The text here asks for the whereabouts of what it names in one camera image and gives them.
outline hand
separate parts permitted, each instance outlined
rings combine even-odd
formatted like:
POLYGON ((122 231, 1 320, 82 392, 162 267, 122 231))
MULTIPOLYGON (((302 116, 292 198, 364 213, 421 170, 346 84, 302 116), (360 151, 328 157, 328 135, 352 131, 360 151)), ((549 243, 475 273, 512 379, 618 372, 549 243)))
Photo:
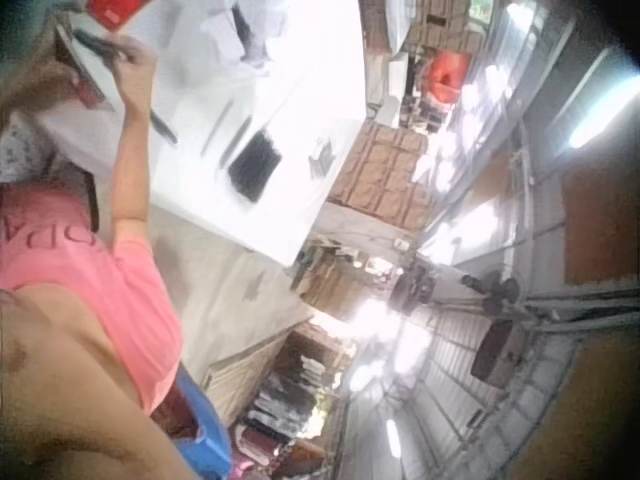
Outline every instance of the hand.
POLYGON ((131 37, 114 35, 109 38, 119 51, 112 61, 113 76, 127 113, 149 117, 151 89, 156 71, 156 55, 131 37))

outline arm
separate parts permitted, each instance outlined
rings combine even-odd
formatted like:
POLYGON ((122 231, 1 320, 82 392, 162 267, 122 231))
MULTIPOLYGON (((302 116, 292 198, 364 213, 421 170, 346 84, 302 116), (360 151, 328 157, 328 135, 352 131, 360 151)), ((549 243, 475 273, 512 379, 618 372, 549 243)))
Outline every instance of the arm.
POLYGON ((125 105, 125 119, 113 171, 111 219, 114 244, 146 237, 149 214, 149 125, 156 59, 129 37, 112 37, 123 54, 113 59, 113 73, 125 105))
POLYGON ((77 340, 17 304, 2 308, 0 471, 11 462, 40 470, 24 478, 197 478, 77 340))

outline red object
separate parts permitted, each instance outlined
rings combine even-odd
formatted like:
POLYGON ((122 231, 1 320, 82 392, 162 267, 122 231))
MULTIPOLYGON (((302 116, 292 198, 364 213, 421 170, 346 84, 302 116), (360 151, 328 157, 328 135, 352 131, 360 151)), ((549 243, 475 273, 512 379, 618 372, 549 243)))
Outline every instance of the red object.
POLYGON ((149 0, 89 0, 89 13, 111 31, 119 29, 149 0))
POLYGON ((471 56, 468 53, 448 50, 440 52, 422 81, 423 94, 428 91, 441 103, 456 103, 470 62, 471 56))

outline wooden panel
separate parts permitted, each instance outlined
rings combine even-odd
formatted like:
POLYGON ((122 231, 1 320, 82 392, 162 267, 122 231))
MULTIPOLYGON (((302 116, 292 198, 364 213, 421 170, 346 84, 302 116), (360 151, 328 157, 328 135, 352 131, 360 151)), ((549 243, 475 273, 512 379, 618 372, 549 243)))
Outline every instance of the wooden panel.
POLYGON ((406 129, 367 123, 358 138, 329 201, 397 227, 403 227, 409 211, 410 225, 424 223, 418 217, 426 215, 428 196, 415 196, 413 205, 411 177, 426 148, 426 137, 406 129))
POLYGON ((230 426, 251 401, 285 339, 283 335, 241 360, 219 362, 209 371, 206 394, 224 426, 230 426))

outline wall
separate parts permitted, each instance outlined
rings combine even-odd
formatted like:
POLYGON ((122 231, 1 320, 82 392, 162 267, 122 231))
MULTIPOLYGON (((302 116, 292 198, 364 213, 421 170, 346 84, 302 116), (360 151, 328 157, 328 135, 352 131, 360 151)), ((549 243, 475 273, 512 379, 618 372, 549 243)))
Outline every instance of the wall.
POLYGON ((393 247, 394 241, 411 241, 411 235, 402 228, 330 202, 322 206, 313 231, 391 263, 398 263, 402 255, 393 247))
POLYGON ((407 34, 413 47, 476 53, 484 35, 467 27, 468 0, 418 0, 417 15, 407 34))
POLYGON ((427 219, 429 196, 411 176, 426 137, 365 122, 329 194, 329 201, 408 232, 427 219))

